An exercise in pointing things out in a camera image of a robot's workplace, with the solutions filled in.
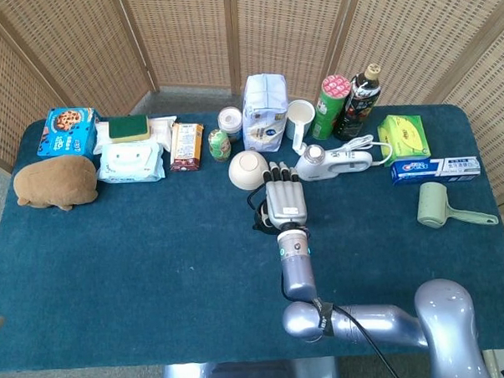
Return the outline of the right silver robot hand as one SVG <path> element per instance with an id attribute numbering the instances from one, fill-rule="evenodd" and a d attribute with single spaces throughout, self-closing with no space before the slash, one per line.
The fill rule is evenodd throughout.
<path id="1" fill-rule="evenodd" d="M 260 229 L 277 235 L 287 229 L 306 227 L 308 212 L 297 170 L 283 161 L 270 161 L 262 176 L 266 198 L 257 209 Z"/>

